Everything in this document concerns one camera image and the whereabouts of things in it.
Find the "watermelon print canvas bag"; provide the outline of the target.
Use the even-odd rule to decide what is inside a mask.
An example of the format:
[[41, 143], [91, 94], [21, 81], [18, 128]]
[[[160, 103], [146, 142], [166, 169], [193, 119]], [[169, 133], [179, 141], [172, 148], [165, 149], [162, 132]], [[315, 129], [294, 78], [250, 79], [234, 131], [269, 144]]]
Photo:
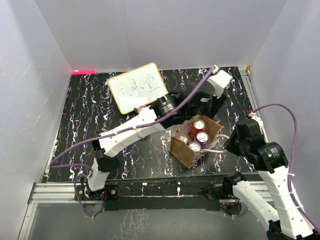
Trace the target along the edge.
[[[191, 138], [190, 136], [190, 130], [193, 121], [198, 119], [201, 119], [205, 122], [204, 132], [208, 134], [209, 141], [205, 148], [201, 149], [200, 152], [194, 152], [188, 147], [188, 145], [177, 139], [177, 136], [186, 135], [188, 137], [189, 143], [195, 142], [194, 138]], [[178, 126], [174, 135], [171, 136], [169, 152], [185, 167], [191, 169], [202, 156], [204, 156], [207, 152], [211, 152], [213, 150], [213, 148], [218, 143], [219, 138], [221, 137], [223, 128], [224, 127], [222, 125], [211, 120], [207, 116], [197, 115], [190, 120], [184, 121]]]

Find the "black beverage can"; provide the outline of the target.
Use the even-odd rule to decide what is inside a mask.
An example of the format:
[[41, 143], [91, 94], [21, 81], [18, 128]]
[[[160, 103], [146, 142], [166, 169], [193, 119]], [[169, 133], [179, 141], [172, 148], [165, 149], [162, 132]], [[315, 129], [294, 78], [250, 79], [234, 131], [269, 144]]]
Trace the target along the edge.
[[137, 108], [137, 113], [140, 114], [143, 110], [147, 109], [148, 107], [145, 105], [142, 105], [140, 107]]

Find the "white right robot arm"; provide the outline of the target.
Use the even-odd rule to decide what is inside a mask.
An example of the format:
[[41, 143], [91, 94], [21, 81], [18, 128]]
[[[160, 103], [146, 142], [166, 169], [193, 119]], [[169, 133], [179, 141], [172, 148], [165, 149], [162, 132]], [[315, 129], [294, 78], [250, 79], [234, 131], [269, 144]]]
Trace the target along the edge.
[[288, 188], [287, 157], [279, 144], [265, 141], [261, 126], [254, 119], [237, 123], [224, 148], [254, 165], [274, 205], [266, 202], [240, 172], [224, 177], [223, 194], [240, 199], [263, 225], [269, 240], [318, 240], [319, 230], [292, 200], [296, 192]]

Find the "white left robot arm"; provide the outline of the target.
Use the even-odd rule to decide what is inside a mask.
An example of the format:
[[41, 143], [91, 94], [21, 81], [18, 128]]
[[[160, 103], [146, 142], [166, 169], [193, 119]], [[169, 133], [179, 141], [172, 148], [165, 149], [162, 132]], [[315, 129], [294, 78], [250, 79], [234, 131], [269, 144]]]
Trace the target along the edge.
[[107, 177], [120, 167], [118, 153], [135, 142], [184, 121], [201, 115], [212, 119], [224, 105], [227, 96], [216, 95], [215, 88], [205, 82], [192, 98], [179, 110], [176, 108], [187, 98], [187, 93], [174, 90], [143, 108], [135, 117], [122, 125], [95, 134], [92, 142], [94, 159], [92, 170], [82, 191], [89, 199], [97, 200], [103, 195]]

